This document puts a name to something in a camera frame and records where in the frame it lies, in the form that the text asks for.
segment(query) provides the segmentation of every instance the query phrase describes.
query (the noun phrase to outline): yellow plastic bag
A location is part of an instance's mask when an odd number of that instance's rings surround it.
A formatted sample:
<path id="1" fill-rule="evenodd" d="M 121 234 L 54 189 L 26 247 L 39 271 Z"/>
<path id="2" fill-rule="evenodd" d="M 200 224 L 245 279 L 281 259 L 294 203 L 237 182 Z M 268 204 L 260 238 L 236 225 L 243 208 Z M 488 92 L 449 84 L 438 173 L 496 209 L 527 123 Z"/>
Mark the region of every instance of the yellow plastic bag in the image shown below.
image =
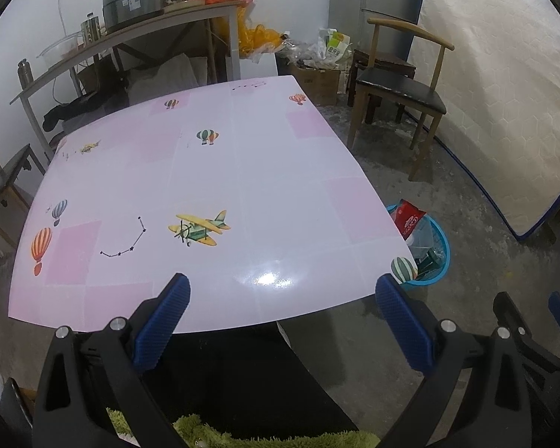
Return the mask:
<path id="1" fill-rule="evenodd" d="M 241 58 L 249 57 L 254 51 L 264 46 L 273 50 L 282 43 L 280 34 L 274 29 L 266 28 L 264 25 L 247 28 L 245 14 L 246 8 L 238 9 L 239 54 Z M 218 34 L 228 42 L 230 30 L 225 18 L 217 18 L 215 26 Z"/>

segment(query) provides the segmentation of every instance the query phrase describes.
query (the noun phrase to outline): stainless steel bottle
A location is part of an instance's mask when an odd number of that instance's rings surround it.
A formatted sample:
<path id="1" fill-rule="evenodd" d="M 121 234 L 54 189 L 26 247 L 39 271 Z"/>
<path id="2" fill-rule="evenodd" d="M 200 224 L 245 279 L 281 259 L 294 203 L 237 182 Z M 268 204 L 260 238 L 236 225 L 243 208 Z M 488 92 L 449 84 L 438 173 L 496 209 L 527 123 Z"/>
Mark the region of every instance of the stainless steel bottle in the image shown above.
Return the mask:
<path id="1" fill-rule="evenodd" d="M 94 16 L 93 13 L 88 13 L 87 20 L 81 23 L 81 32 L 83 33 L 85 47 L 100 40 L 100 38 L 102 38 L 100 17 Z"/>
<path id="2" fill-rule="evenodd" d="M 25 89 L 31 82 L 33 82 L 33 74 L 31 74 L 31 65 L 27 62 L 27 59 L 23 59 L 18 63 L 18 68 L 16 73 L 19 76 L 19 82 L 21 83 L 21 88 Z"/>

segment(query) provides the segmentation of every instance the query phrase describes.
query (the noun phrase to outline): wooden chair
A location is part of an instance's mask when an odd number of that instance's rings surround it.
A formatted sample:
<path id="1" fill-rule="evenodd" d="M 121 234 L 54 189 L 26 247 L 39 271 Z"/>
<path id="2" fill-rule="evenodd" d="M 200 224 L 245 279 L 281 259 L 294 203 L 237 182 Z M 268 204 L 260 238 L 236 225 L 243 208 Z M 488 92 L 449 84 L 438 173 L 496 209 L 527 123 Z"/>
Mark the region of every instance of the wooden chair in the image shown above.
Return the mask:
<path id="1" fill-rule="evenodd" d="M 367 68 L 369 62 L 369 54 L 365 53 L 363 50 L 355 49 L 353 52 L 353 60 L 351 65 L 351 71 L 348 77 L 348 99 L 347 105 L 353 107 L 355 104 L 355 88 L 357 87 L 357 76 L 359 71 L 364 71 Z M 376 53 L 376 65 L 380 69 L 386 69 L 403 76 L 415 78 L 415 66 L 409 64 L 408 62 L 398 58 L 396 55 L 387 52 L 377 52 Z M 367 113 L 365 114 L 365 122 L 371 124 L 373 121 L 373 116 L 376 112 L 376 107 L 382 105 L 382 98 L 378 96 L 372 96 L 369 99 L 369 104 L 367 106 Z M 398 113 L 396 114 L 396 122 L 399 123 L 402 119 L 402 114 L 404 113 L 404 106 L 401 104 L 398 106 Z"/>
<path id="2" fill-rule="evenodd" d="M 417 125 L 417 129 L 413 135 L 413 140 L 411 141 L 411 150 L 421 133 L 425 117 L 427 115 L 432 116 L 433 121 L 429 128 L 429 133 L 421 145 L 419 156 L 413 163 L 413 168 L 408 176 L 408 179 L 412 180 L 415 173 L 417 173 L 421 162 L 429 152 L 429 148 L 431 146 L 433 136 L 438 128 L 440 119 L 446 114 L 446 106 L 442 102 L 438 93 L 435 92 L 435 86 L 438 84 L 439 72 L 442 70 L 444 52 L 446 49 L 454 50 L 454 45 L 409 22 L 385 18 L 368 18 L 367 23 L 375 25 L 373 40 L 371 41 L 371 53 L 367 69 L 365 69 L 361 75 L 357 77 L 355 106 L 352 112 L 351 128 L 349 129 L 346 146 L 349 149 L 353 146 L 355 135 L 359 125 L 361 124 L 361 120 L 363 119 L 363 112 L 367 106 L 367 101 L 369 100 L 370 95 L 386 98 L 391 101 L 395 101 L 398 104 L 410 106 L 421 111 L 419 124 Z M 429 86 L 419 81 L 410 79 L 409 77 L 374 67 L 373 63 L 376 60 L 377 39 L 380 27 L 390 27 L 397 30 L 409 31 L 416 37 L 425 38 L 426 40 L 440 44 L 441 48 L 439 50 L 438 61 L 435 64 L 433 78 Z"/>
<path id="3" fill-rule="evenodd" d="M 0 203 L 3 205 L 6 203 L 5 197 L 9 195 L 13 200 L 18 203 L 26 211 L 29 210 L 29 204 L 21 193 L 15 187 L 15 180 L 19 175 L 22 168 L 26 170 L 31 170 L 31 164 L 28 158 L 31 157 L 33 163 L 37 166 L 42 175 L 45 175 L 42 164 L 37 160 L 37 156 L 31 150 L 31 145 L 27 144 L 21 148 L 15 156 L 13 156 L 4 168 L 0 165 Z M 16 248 L 16 241 L 12 240 L 9 235 L 0 227 L 0 236 L 6 240 L 13 248 Z"/>

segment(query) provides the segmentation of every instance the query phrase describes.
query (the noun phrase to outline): green rug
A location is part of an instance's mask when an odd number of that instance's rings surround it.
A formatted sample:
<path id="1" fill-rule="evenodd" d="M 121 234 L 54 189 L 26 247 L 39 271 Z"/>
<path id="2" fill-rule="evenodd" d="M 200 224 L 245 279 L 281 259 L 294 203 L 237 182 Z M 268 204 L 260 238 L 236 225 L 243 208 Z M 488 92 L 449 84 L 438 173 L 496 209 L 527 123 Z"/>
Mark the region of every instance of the green rug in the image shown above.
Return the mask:
<path id="1" fill-rule="evenodd" d="M 127 420 L 120 411 L 108 410 L 112 424 L 118 434 L 133 436 Z M 373 433 L 347 431 L 323 434 L 317 438 L 297 437 L 290 440 L 235 440 L 229 433 L 219 433 L 199 416 L 183 416 L 172 425 L 190 446 L 199 448 L 375 448 L 380 442 Z"/>

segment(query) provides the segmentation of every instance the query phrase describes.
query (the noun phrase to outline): rice cooker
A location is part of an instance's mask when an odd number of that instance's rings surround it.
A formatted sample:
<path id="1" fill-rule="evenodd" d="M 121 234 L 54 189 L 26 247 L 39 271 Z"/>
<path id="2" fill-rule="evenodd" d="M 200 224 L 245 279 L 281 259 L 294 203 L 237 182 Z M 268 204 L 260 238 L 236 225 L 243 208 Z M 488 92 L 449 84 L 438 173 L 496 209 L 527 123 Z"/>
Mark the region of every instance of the rice cooker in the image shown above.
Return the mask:
<path id="1" fill-rule="evenodd" d="M 103 0 L 108 33 L 164 13 L 164 0 Z"/>

